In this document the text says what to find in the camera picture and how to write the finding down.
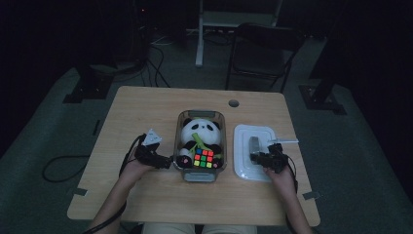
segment black cable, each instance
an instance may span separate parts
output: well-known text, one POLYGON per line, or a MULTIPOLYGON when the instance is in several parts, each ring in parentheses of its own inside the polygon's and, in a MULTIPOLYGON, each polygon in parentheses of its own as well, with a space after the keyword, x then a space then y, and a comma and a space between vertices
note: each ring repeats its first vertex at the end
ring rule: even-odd
POLYGON ((164 52, 163 52, 161 49, 156 48, 156 47, 154 47, 154 46, 151 46, 151 48, 153 48, 153 49, 157 50, 159 53, 161 53, 161 61, 159 62, 158 67, 155 66, 155 64, 154 64, 151 60, 148 60, 149 63, 150 63, 150 64, 155 68, 155 70, 156 70, 156 73, 155 73, 155 85, 156 85, 157 87, 159 87, 159 85, 158 85, 158 74, 159 74, 159 75, 161 75, 161 78, 162 78, 162 80, 164 81, 164 83, 168 86, 168 88, 170 88, 170 85, 168 84, 167 80, 165 79, 165 77, 162 75, 162 73, 161 73, 161 71, 160 71, 161 65, 162 65, 162 63, 164 62, 164 52))
POLYGON ((48 178, 48 177, 46 176, 46 170, 47 170, 48 167, 49 167, 54 161, 56 161, 56 160, 60 160, 60 159, 90 158, 90 157, 91 157, 91 155, 64 155, 64 156, 55 157, 55 158, 53 158, 52 160, 50 160, 50 161, 46 164, 46 166, 43 168, 42 177, 43 177, 43 179, 44 179, 45 181, 53 182, 53 183, 59 183, 59 182, 68 181, 69 179, 71 179, 71 178, 75 177, 76 175, 78 175, 83 169, 85 169, 85 168, 86 168, 86 164, 85 164, 85 166, 83 166, 81 169, 79 169, 79 171, 78 171, 77 173, 75 173, 74 175, 71 175, 71 176, 69 176, 69 177, 67 177, 67 178, 62 178, 62 179, 51 179, 51 178, 48 178))
MULTIPOLYGON (((289 163, 287 163, 289 170, 292 172, 292 179, 293 179, 293 182, 294 182, 295 193, 297 193, 298 192, 298 181, 297 181, 297 169, 295 168, 295 163, 294 163, 294 161, 292 160, 291 157, 289 157, 286 154, 284 154, 284 155, 288 158, 289 161, 291 161, 292 166, 294 167, 294 171, 293 171, 291 166, 289 165, 289 163)), ((292 234, 296 234, 297 232, 294 230, 291 223, 289 222, 289 219, 288 219, 287 215, 285 215, 285 222, 286 222, 286 226, 288 227, 289 231, 292 234)))
POLYGON ((124 74, 134 74, 134 73, 138 73, 137 75, 139 75, 141 72, 143 72, 143 68, 145 67, 145 63, 141 62, 141 63, 136 63, 133 66, 121 69, 121 70, 116 70, 116 71, 112 71, 112 72, 104 72, 101 70, 97 70, 94 69, 94 72, 96 74, 100 74, 100 75, 107 75, 107 76, 117 76, 117 75, 124 75, 124 74))
POLYGON ((151 69, 149 69, 149 66, 148 66, 148 81, 149 81, 149 87, 152 87, 151 69))
POLYGON ((128 78, 123 78, 123 79, 122 79, 122 78, 115 78, 115 79, 113 80, 113 82, 124 82, 124 81, 131 80, 131 79, 133 79, 133 78, 135 78, 135 77, 137 77, 137 76, 139 76, 139 75, 142 75, 143 72, 145 72, 145 68, 146 68, 147 66, 148 66, 147 63, 145 62, 145 64, 143 64, 142 68, 141 68, 136 74, 134 74, 134 72, 133 72, 133 73, 130 73, 130 74, 133 74, 133 76, 128 77, 128 78))
MULTIPOLYGON (((124 161, 122 162, 122 166, 121 166, 121 170, 119 170, 119 176, 121 175, 121 173, 124 171, 125 166, 132 162, 134 159, 129 160, 130 159, 130 155, 131 152, 133 151, 133 148, 136 144, 136 142, 140 139, 144 139, 146 137, 146 135, 144 136, 138 136, 133 143, 131 144, 131 148, 128 151, 128 153, 125 155, 124 161)), ((127 207, 127 202, 125 202, 124 206, 122 206, 122 208, 117 211, 113 216, 111 216, 109 219, 107 219, 106 221, 102 222, 101 224, 99 224, 98 226, 95 226, 87 231, 85 231, 83 234, 91 234, 91 233, 95 233, 97 231, 99 231, 100 229, 106 227, 107 225, 109 225, 110 223, 112 223, 113 221, 115 221, 118 217, 120 217, 122 215, 122 213, 125 211, 125 208, 127 207)))
POLYGON ((230 35, 226 35, 225 33, 218 33, 218 32, 207 34, 206 36, 204 36, 204 41, 212 43, 215 46, 229 46, 231 45, 231 42, 232 42, 230 35), (217 36, 217 37, 223 38, 225 42, 218 42, 215 40, 211 40, 208 38, 211 36, 217 36))
MULTIPOLYGON (((150 73, 149 73, 149 67, 148 67, 148 64, 147 64, 147 63, 145 64, 145 68, 148 70, 148 74, 150 75, 150 73)), ((145 78, 143 77, 143 72, 140 73, 140 78, 142 79, 143 87, 146 87, 146 82, 145 82, 145 78)))

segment rubik's cube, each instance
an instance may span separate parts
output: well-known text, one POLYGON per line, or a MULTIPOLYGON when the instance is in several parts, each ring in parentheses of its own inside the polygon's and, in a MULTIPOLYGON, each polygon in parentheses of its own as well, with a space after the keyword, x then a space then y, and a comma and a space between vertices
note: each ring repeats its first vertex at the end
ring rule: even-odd
POLYGON ((213 151, 197 148, 194 156, 194 166, 197 168, 212 168, 213 151))

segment wrist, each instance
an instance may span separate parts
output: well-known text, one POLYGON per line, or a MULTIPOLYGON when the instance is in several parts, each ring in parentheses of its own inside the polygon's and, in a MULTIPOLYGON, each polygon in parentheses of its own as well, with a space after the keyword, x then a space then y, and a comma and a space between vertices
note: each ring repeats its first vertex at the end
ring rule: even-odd
POLYGON ((132 189, 136 182, 142 178, 143 174, 137 174, 137 175, 121 175, 118 179, 118 182, 120 186, 127 188, 127 189, 132 189))
POLYGON ((274 186, 276 187, 277 193, 280 195, 283 201, 293 202, 295 200, 298 200, 295 190, 279 188, 276 184, 274 184, 274 186))
POLYGON ((296 206, 297 204, 300 204, 300 201, 298 201, 298 197, 295 194, 292 195, 282 195, 282 202, 284 203, 285 206, 291 207, 291 206, 296 206))

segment table hole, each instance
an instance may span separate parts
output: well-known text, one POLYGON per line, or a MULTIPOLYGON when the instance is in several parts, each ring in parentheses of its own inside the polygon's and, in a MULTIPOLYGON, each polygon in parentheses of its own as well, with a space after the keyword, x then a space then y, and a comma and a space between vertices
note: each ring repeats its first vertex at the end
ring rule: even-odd
POLYGON ((230 99, 230 101, 228 101, 228 104, 229 104, 231 107, 238 107, 238 106, 240 105, 240 103, 239 103, 237 100, 235 100, 235 99, 230 99))

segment floor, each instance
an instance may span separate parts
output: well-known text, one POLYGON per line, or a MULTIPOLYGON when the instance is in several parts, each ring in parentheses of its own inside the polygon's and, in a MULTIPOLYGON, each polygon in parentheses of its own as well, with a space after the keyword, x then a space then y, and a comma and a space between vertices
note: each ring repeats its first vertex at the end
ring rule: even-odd
MULTIPOLYGON (((229 46, 219 35, 207 36, 203 67, 195 66, 196 36, 186 46, 160 38, 153 46, 164 55, 160 71, 173 88, 223 90, 229 46)), ((297 55, 284 95, 314 191, 321 224, 318 233, 411 233, 413 206, 365 122, 349 90, 336 86, 333 94, 347 115, 328 110, 309 110, 298 86, 316 86, 309 80, 323 41, 309 38, 297 55)), ((150 60, 160 64, 162 54, 152 49, 150 60)), ((97 69, 110 71, 107 67, 97 69)), ((86 99, 64 104, 79 76, 67 71, 50 90, 33 118, 0 160, 0 233, 80 233, 87 220, 71 220, 66 212, 81 174, 60 183, 42 177, 50 160, 61 155, 89 155, 98 137, 96 122, 104 122, 121 86, 166 84, 156 79, 153 67, 141 74, 115 77, 106 99, 86 99)), ((231 90, 276 92, 263 82, 241 79, 231 90)), ((60 160, 46 171, 47 177, 65 178, 87 163, 87 158, 60 160)), ((124 223, 131 230, 135 223, 124 223)), ((289 233, 284 226, 258 227, 259 234, 289 233)))

